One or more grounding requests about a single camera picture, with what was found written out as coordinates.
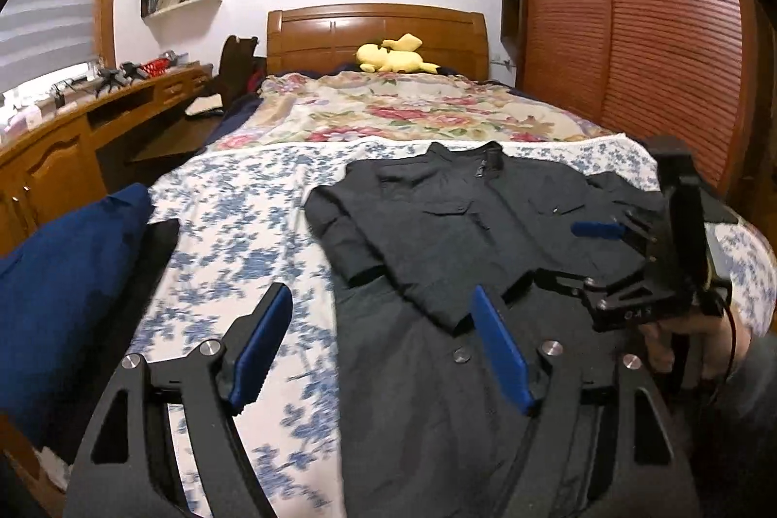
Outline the person's right hand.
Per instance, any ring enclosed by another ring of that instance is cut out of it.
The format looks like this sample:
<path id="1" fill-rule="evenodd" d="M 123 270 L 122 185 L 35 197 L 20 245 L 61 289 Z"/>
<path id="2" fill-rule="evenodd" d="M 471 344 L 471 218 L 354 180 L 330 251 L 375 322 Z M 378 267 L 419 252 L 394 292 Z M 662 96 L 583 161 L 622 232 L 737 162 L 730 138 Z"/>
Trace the person's right hand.
<path id="1" fill-rule="evenodd" d="M 694 312 L 665 321 L 639 326 L 644 336 L 649 364 L 657 372 L 669 373 L 676 364 L 676 354 L 670 338 L 677 335 L 699 336 L 702 341 L 703 364 L 701 376 L 705 380 L 718 379 L 727 372 L 729 358 L 734 364 L 747 355 L 752 333 L 739 317 L 738 307 L 731 306 L 731 317 L 710 317 Z"/>

